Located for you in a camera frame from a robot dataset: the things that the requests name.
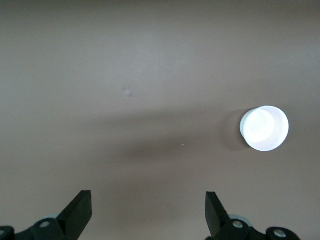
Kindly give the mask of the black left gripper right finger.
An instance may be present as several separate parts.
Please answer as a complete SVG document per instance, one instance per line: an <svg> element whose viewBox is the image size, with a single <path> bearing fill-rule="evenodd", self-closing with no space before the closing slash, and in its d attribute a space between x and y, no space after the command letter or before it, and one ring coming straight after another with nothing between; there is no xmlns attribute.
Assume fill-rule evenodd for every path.
<svg viewBox="0 0 320 240"><path fill-rule="evenodd" d="M215 192L205 194L205 219L210 232L209 240L298 240L291 230L270 227L260 233L238 218L230 218Z"/></svg>

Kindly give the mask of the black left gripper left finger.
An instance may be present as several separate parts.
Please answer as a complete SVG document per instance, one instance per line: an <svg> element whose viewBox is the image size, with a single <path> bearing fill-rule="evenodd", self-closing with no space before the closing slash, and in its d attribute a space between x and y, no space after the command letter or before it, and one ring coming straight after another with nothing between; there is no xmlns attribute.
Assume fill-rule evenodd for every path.
<svg viewBox="0 0 320 240"><path fill-rule="evenodd" d="M2 240L77 240L92 217L92 192L82 190L55 218L36 222L16 233L11 226L0 227Z"/></svg>

